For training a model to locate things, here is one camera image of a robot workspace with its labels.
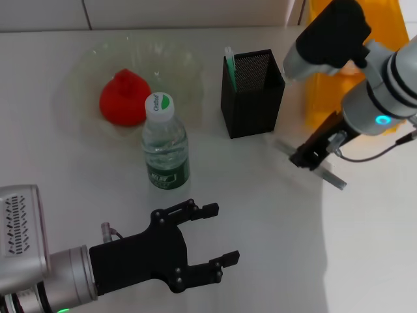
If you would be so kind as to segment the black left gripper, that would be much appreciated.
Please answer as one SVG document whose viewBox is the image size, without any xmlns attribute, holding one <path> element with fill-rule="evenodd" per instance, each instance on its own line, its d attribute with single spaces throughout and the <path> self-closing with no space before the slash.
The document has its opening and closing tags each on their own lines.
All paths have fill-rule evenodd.
<svg viewBox="0 0 417 313">
<path fill-rule="evenodd" d="M 220 283 L 223 268 L 238 263 L 239 251 L 188 266 L 187 248 L 179 230 L 179 225 L 185 222 L 212 218 L 218 213 L 217 203 L 199 207 L 194 199 L 189 199 L 167 209 L 154 210 L 148 228 L 142 233 L 90 248 L 98 294 L 153 279 L 165 282 L 173 293 L 180 293 L 186 289 L 186 268 L 187 288 Z"/>
</svg>

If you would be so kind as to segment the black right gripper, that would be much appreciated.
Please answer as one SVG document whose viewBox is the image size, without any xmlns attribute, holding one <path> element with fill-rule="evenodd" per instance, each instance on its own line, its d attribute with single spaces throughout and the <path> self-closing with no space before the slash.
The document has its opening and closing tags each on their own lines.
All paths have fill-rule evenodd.
<svg viewBox="0 0 417 313">
<path fill-rule="evenodd" d="M 316 170 L 329 155 L 326 148 L 339 132 L 345 132 L 347 140 L 352 139 L 352 128 L 345 121 L 343 114 L 333 112 L 308 140 L 296 149 L 289 160 L 299 168 Z"/>
</svg>

